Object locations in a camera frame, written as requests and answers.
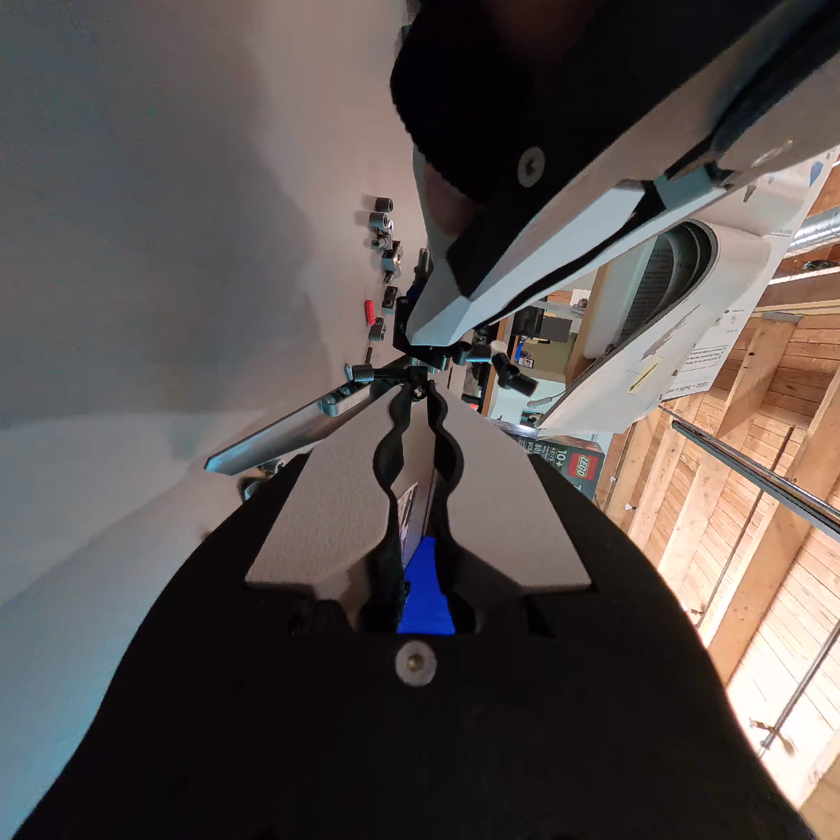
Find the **blue plastic object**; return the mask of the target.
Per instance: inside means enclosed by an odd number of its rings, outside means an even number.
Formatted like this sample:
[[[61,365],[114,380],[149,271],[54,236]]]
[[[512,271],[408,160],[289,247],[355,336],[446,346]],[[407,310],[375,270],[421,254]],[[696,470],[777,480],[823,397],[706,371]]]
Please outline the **blue plastic object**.
[[[428,636],[452,636],[455,626],[441,592],[435,565],[436,541],[425,536],[405,569],[409,592],[397,632]]]

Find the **person's left hand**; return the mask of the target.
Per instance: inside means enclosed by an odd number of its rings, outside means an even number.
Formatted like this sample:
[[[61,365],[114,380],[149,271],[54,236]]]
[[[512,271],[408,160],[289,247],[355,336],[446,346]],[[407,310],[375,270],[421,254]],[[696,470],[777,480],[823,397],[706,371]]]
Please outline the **person's left hand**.
[[[427,232],[451,239],[462,235],[484,206],[449,184],[424,159],[418,172],[417,190]]]

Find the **white instruction sheet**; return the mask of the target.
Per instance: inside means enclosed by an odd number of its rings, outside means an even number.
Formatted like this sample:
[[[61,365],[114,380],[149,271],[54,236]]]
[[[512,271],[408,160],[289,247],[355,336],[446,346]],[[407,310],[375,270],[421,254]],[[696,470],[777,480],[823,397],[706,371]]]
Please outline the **white instruction sheet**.
[[[598,271],[581,325],[590,364],[566,375],[539,434],[621,433],[710,388],[837,157],[761,175],[660,235],[634,271]]]

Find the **dark grey long lego panel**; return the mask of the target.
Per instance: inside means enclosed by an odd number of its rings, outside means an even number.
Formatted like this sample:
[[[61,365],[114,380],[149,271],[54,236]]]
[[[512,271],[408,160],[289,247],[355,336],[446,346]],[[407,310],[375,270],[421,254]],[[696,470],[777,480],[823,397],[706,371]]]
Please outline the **dark grey long lego panel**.
[[[345,425],[381,397],[395,381],[344,383],[313,402],[211,455],[204,469],[237,476],[265,464],[294,456]]]

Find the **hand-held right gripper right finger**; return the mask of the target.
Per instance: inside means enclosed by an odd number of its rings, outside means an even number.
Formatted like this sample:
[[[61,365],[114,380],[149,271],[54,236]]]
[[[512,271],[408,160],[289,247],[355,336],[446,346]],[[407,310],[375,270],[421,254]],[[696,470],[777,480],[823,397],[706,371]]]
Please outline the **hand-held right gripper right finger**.
[[[427,387],[439,498],[437,581],[457,634],[542,595],[587,592],[592,579],[524,448],[448,390]]]

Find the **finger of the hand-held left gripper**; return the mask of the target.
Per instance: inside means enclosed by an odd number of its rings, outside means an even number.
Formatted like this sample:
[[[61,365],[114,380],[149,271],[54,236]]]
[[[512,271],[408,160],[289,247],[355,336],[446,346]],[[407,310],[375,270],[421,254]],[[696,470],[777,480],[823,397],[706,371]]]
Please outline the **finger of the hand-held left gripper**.
[[[480,286],[480,324],[486,326],[569,290],[617,263],[634,271],[656,239],[696,215],[719,196],[602,196],[502,277]]]
[[[536,225],[529,225],[489,269],[479,271],[472,291],[466,290],[466,270],[456,270],[456,257],[448,254],[463,239],[431,237],[433,268],[406,317],[407,341],[456,343],[469,329],[512,313],[657,233],[656,222],[641,213],[580,213],[540,243]]]

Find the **white printed box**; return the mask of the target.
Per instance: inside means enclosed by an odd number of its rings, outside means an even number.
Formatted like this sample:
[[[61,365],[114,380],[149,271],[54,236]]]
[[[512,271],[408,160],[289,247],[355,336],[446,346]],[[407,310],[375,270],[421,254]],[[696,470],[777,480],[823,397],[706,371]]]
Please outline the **white printed box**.
[[[402,568],[411,563],[427,530],[430,506],[436,485],[435,474],[426,482],[415,482],[399,497],[397,502]]]

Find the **black blue lego assembly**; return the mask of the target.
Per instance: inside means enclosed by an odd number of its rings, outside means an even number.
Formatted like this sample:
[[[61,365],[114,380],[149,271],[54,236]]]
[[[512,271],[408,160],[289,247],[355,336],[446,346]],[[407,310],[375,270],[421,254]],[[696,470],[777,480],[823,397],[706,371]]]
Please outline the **black blue lego assembly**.
[[[386,289],[387,301],[393,302],[393,347],[403,356],[384,367],[375,368],[372,363],[344,366],[347,381],[355,385],[390,383],[408,385],[416,399],[426,395],[430,374],[444,371],[449,364],[468,366],[479,364],[496,373],[498,384],[524,396],[535,393],[538,383],[521,372],[507,354],[504,343],[472,344],[460,340],[447,346],[414,345],[408,341],[406,327],[417,303],[416,296],[398,294],[395,287]]]

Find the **black metal rod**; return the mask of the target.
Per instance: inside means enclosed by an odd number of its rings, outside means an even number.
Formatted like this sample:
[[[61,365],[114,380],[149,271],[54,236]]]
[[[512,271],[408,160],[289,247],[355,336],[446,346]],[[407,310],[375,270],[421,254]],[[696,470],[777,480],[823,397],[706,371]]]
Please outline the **black metal rod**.
[[[733,447],[722,443],[673,411],[665,409],[665,414],[671,418],[671,427],[678,434],[760,488],[766,495],[777,500],[783,507],[797,514],[828,538],[839,542],[839,510],[794,482],[779,476],[771,469],[761,466]]]

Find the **row of small grey lego connectors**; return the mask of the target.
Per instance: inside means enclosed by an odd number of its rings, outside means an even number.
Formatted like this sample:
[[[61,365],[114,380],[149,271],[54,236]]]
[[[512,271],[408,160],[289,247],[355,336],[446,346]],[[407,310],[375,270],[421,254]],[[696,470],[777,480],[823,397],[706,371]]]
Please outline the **row of small grey lego connectors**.
[[[385,337],[385,317],[393,316],[400,297],[397,281],[402,274],[403,245],[394,237],[394,202],[388,196],[376,196],[366,218],[367,231],[374,261],[382,279],[381,302],[375,305],[376,323],[369,327],[369,341],[380,342]]]

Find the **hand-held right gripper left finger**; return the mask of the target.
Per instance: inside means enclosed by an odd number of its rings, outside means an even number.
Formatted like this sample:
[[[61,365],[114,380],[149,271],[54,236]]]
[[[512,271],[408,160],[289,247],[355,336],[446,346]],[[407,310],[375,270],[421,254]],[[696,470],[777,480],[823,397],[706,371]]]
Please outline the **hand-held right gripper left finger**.
[[[421,481],[413,391],[394,385],[309,454],[245,582],[280,595],[289,634],[393,634],[409,592],[397,502]]]

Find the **dark printed cardboard box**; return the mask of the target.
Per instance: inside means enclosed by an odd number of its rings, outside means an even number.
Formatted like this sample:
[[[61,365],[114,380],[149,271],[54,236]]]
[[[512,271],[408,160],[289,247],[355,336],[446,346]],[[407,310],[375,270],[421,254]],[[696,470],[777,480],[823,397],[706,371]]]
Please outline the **dark printed cardboard box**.
[[[516,425],[508,434],[529,454],[545,460],[590,501],[601,478],[605,454],[591,440],[566,435],[541,436],[533,427]]]

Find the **metal ventilation duct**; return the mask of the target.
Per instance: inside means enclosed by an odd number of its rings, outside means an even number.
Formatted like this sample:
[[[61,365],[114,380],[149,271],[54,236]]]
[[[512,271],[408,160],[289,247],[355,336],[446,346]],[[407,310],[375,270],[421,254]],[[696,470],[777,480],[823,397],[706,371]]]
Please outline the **metal ventilation duct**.
[[[793,236],[784,258],[806,255],[839,243],[839,206],[809,216]]]

